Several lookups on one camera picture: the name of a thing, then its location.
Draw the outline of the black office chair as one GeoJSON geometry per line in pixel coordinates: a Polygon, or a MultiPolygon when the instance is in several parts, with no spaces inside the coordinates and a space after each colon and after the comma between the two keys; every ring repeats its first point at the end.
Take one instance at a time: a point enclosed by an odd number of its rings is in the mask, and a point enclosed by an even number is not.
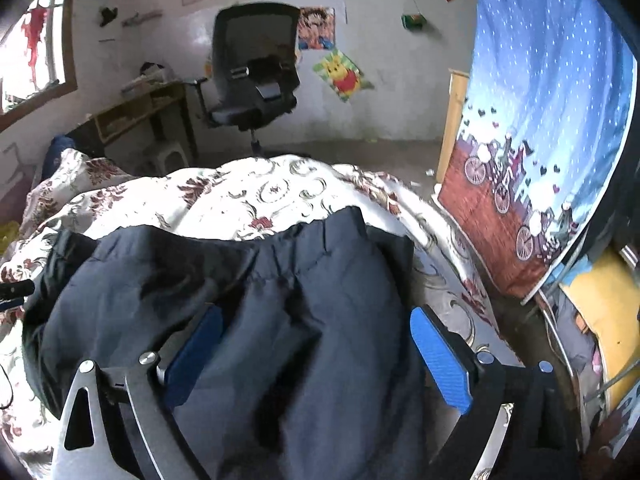
{"type": "Polygon", "coordinates": [[[215,18],[212,76],[218,102],[207,106],[203,78],[189,82],[198,96],[209,128],[233,127],[250,135],[252,155],[277,157],[266,151],[256,131],[270,125],[297,105],[300,85],[296,68],[300,9],[278,2],[228,6],[215,18]]]}

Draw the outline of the green wall picture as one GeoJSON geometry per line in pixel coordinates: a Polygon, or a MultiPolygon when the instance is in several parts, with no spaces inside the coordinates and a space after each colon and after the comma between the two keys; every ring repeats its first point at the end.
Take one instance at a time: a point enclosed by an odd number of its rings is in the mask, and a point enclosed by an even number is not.
{"type": "Polygon", "coordinates": [[[401,24],[408,32],[422,32],[426,27],[427,20],[421,13],[402,14],[401,24]]]}

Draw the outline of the blue pillow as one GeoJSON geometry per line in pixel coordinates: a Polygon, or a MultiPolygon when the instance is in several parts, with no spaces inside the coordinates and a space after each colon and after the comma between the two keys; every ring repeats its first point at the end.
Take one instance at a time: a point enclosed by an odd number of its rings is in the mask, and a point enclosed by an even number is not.
{"type": "Polygon", "coordinates": [[[41,166],[40,181],[44,181],[52,177],[60,166],[62,153],[68,148],[74,148],[75,141],[68,136],[55,136],[47,151],[41,166]]]}

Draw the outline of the yellow green cloth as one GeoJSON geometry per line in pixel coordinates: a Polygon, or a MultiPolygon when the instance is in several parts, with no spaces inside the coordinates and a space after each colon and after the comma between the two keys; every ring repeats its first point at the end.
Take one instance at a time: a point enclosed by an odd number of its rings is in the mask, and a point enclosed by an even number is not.
{"type": "Polygon", "coordinates": [[[2,223],[0,226],[0,255],[6,252],[18,234],[20,234],[20,225],[16,221],[2,223]]]}

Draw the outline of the colourful cartoon wall poster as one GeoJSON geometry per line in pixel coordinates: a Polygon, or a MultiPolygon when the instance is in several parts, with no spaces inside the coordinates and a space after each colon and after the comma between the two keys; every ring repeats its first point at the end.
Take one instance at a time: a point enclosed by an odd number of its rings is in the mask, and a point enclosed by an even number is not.
{"type": "Polygon", "coordinates": [[[332,50],[335,47],[335,10],[326,6],[301,8],[297,42],[299,50],[332,50]]]}

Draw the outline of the floral white red quilt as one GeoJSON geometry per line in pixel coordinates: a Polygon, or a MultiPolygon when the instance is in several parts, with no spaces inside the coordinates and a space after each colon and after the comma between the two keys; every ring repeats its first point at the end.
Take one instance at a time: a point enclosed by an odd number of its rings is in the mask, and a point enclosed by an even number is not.
{"type": "MultiPolygon", "coordinates": [[[[475,359],[495,366],[518,357],[502,339],[494,311],[463,240],[444,218],[385,174],[284,155],[244,158],[217,169],[184,168],[162,178],[136,178],[104,158],[66,150],[54,175],[29,193],[20,234],[1,267],[2,283],[32,280],[46,267],[63,231],[98,240],[132,226],[154,226],[198,240],[262,240],[299,223],[328,218],[347,207],[364,223],[413,244],[409,309],[430,307],[458,333],[475,359]]],[[[167,467],[179,477],[179,460],[193,478],[213,479],[162,402],[160,348],[129,366],[103,367],[83,360],[73,376],[61,414],[52,414],[32,391],[23,360],[23,321],[1,329],[1,363],[9,371],[13,400],[3,409],[3,432],[16,437],[20,455],[46,460],[49,479],[151,479],[167,467]]],[[[449,406],[424,366],[426,469],[419,479],[490,479],[506,443],[510,415],[505,403],[486,405],[479,385],[468,414],[441,448],[430,435],[449,406]]]]}

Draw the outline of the light wooden board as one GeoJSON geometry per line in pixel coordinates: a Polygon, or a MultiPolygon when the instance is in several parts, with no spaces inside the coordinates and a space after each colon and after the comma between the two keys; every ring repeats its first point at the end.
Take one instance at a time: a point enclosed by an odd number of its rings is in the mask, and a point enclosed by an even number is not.
{"type": "Polygon", "coordinates": [[[449,71],[449,99],[442,145],[440,146],[436,182],[442,183],[454,150],[456,137],[462,121],[463,107],[468,90],[469,75],[461,70],[449,71]]]}

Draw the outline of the small plastic stool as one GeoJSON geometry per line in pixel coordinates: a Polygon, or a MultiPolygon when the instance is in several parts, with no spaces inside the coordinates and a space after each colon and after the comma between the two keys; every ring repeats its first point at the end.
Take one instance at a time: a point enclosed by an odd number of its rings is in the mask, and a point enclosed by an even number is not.
{"type": "Polygon", "coordinates": [[[189,166],[186,153],[178,141],[164,141],[151,146],[146,152],[146,160],[157,176],[166,176],[189,166]]]}

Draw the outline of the Winnie the Pooh sticker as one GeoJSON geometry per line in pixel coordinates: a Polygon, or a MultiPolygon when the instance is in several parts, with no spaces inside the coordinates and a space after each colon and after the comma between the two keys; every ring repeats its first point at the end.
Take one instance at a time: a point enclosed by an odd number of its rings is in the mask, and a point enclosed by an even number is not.
{"type": "Polygon", "coordinates": [[[361,90],[372,90],[374,84],[363,75],[362,70],[344,53],[333,49],[312,68],[338,96],[347,102],[361,90]]]}

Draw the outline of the wooden desk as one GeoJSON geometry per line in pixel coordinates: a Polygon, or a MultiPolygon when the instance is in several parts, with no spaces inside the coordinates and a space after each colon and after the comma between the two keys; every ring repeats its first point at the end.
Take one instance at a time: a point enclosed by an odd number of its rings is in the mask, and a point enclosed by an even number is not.
{"type": "Polygon", "coordinates": [[[164,142],[166,133],[160,114],[171,107],[177,107],[179,117],[186,136],[186,146],[193,159],[198,159],[198,144],[186,102],[186,85],[183,82],[160,84],[145,90],[138,96],[91,115],[66,138],[73,140],[76,148],[87,155],[104,156],[105,148],[130,130],[147,122],[152,130],[154,140],[164,142]]]}

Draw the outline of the window with wooden frame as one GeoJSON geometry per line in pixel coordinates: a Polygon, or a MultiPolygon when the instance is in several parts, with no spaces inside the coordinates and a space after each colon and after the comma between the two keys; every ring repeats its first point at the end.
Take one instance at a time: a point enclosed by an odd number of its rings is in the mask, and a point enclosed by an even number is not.
{"type": "Polygon", "coordinates": [[[1,0],[1,129],[77,90],[73,0],[1,0]]]}

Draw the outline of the blue cartoon wardrobe curtain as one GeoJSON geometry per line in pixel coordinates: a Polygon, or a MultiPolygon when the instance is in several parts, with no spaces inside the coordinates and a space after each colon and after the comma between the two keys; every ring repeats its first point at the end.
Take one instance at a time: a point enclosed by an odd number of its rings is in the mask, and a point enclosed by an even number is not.
{"type": "Polygon", "coordinates": [[[438,200],[500,292],[533,296],[588,226],[627,143],[637,73],[598,0],[477,0],[438,200]]]}

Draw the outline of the dark navy puffer jacket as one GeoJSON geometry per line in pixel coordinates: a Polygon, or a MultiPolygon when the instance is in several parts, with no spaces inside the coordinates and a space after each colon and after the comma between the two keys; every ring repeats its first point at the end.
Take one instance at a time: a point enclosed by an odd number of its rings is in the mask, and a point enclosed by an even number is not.
{"type": "Polygon", "coordinates": [[[356,207],[244,242],[63,231],[26,304],[26,378],[59,415],[83,360],[134,365],[213,304],[221,341],[174,409],[212,478],[419,479],[412,257],[411,240],[356,207]]]}

